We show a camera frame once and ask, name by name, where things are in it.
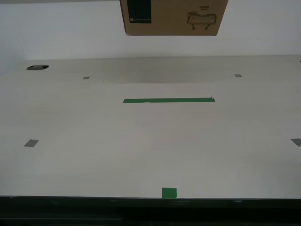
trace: white wall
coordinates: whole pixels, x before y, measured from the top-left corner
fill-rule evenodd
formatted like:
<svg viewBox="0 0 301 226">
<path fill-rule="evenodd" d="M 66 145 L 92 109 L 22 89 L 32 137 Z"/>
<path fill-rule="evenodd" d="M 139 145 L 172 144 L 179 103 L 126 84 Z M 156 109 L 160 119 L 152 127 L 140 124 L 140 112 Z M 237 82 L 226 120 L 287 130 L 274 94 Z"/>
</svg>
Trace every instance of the white wall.
<svg viewBox="0 0 301 226">
<path fill-rule="evenodd" d="M 301 54 L 300 0 L 229 0 L 217 37 L 126 36 L 118 1 L 0 8 L 26 59 Z"/>
<path fill-rule="evenodd" d="M 8 23 L 9 5 L 0 4 L 0 76 L 25 59 L 22 38 L 15 22 Z"/>
</svg>

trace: green tape square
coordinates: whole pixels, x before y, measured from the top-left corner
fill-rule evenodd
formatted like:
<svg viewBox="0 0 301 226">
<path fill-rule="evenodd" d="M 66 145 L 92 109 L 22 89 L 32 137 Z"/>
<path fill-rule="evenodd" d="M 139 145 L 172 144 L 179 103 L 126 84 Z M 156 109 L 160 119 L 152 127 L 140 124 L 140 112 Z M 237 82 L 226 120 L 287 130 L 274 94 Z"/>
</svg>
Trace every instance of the green tape square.
<svg viewBox="0 0 301 226">
<path fill-rule="evenodd" d="M 162 188 L 162 199 L 175 199 L 177 197 L 176 188 Z"/>
</svg>

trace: cardboard box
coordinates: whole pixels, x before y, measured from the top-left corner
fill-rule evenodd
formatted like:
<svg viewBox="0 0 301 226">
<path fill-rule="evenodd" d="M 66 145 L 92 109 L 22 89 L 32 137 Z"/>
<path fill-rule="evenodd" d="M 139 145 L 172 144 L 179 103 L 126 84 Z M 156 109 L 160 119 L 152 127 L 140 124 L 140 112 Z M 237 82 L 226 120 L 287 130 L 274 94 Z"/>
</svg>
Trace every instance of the cardboard box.
<svg viewBox="0 0 301 226">
<path fill-rule="evenodd" d="M 128 35 L 217 35 L 228 0 L 120 0 Z"/>
</svg>

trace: green tape strip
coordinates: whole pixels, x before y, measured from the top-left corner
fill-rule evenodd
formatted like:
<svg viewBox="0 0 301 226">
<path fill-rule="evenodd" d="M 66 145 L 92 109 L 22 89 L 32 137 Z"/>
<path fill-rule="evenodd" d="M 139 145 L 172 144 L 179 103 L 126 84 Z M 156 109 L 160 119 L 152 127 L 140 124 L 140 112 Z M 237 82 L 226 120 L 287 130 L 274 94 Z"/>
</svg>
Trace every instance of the green tape strip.
<svg viewBox="0 0 301 226">
<path fill-rule="evenodd" d="M 215 102 L 209 98 L 153 98 L 153 99 L 124 99 L 123 103 L 182 103 L 182 102 Z"/>
<path fill-rule="evenodd" d="M 176 188 L 162 188 L 162 199 L 175 199 L 177 197 Z"/>
</svg>

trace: tape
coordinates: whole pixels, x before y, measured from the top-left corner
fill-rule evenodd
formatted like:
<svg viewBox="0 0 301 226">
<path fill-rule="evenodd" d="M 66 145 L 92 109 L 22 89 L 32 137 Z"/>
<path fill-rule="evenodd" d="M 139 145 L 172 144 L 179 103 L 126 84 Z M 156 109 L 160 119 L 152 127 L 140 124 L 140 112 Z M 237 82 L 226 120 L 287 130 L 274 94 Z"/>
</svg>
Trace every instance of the tape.
<svg viewBox="0 0 301 226">
<path fill-rule="evenodd" d="M 162 188 L 162 199 L 175 199 L 177 197 L 177 189 L 176 188 Z"/>
<path fill-rule="evenodd" d="M 215 102 L 208 98 L 151 98 L 151 99 L 124 99 L 123 103 L 187 103 L 187 102 Z"/>
</svg>

